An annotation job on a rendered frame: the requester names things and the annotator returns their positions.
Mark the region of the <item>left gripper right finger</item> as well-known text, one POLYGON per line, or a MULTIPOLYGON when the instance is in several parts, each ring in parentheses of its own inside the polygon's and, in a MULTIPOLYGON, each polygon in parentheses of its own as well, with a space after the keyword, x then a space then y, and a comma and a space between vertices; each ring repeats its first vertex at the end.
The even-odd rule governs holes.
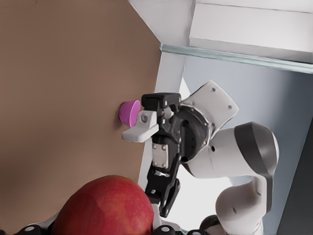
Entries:
POLYGON ((161 218, 159 215, 158 204, 152 204, 152 209, 154 217, 151 235, 186 235, 186 231, 184 231, 179 225, 165 221, 161 218))

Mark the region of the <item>pink bowl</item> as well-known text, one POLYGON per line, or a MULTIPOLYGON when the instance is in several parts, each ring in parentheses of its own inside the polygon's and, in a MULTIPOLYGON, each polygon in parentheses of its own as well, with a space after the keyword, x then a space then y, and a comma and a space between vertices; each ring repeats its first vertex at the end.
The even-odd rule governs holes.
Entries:
POLYGON ((139 100, 123 102, 119 108, 120 121, 128 127, 135 126, 140 109, 141 105, 139 100))

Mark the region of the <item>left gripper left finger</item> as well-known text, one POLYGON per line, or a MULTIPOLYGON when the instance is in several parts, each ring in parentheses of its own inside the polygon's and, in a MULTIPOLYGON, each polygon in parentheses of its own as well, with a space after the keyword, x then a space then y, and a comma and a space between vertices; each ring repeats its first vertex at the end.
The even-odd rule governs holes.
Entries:
POLYGON ((45 221, 29 224, 14 234, 9 234, 5 230, 0 229, 0 235, 51 235, 51 231, 57 214, 45 221))

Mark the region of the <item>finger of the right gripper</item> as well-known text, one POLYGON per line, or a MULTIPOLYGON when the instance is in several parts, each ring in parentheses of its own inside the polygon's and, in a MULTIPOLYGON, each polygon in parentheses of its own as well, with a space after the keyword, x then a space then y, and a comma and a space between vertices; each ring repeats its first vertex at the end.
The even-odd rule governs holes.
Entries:
POLYGON ((122 139, 132 142, 145 142, 159 131, 157 118, 162 114, 161 111, 170 109, 174 113, 176 109, 173 105, 180 105, 181 95, 179 93, 152 93, 144 94, 140 100, 141 109, 137 116, 135 126, 129 127, 122 133, 122 139))
POLYGON ((177 178, 181 155, 179 145, 170 138, 152 138, 152 162, 147 174, 145 193, 158 213, 167 218, 180 190, 177 178))

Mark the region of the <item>red apple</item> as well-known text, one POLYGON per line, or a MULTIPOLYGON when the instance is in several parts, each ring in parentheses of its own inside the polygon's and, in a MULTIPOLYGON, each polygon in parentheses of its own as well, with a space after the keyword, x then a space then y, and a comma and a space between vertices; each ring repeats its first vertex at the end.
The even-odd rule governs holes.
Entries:
POLYGON ((51 235, 151 235, 153 218, 137 183, 109 175, 86 183, 66 201, 51 235))

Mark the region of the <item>silver frame post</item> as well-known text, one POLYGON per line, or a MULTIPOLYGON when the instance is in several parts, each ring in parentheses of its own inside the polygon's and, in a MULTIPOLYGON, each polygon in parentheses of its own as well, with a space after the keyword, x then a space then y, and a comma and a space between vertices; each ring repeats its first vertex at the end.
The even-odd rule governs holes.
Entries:
POLYGON ((257 55, 206 49, 201 47, 181 46, 176 44, 168 44, 163 41, 160 41, 159 49, 162 52, 177 55, 193 56, 205 59, 221 60, 285 71, 313 74, 313 62, 296 62, 287 59, 277 59, 257 55))

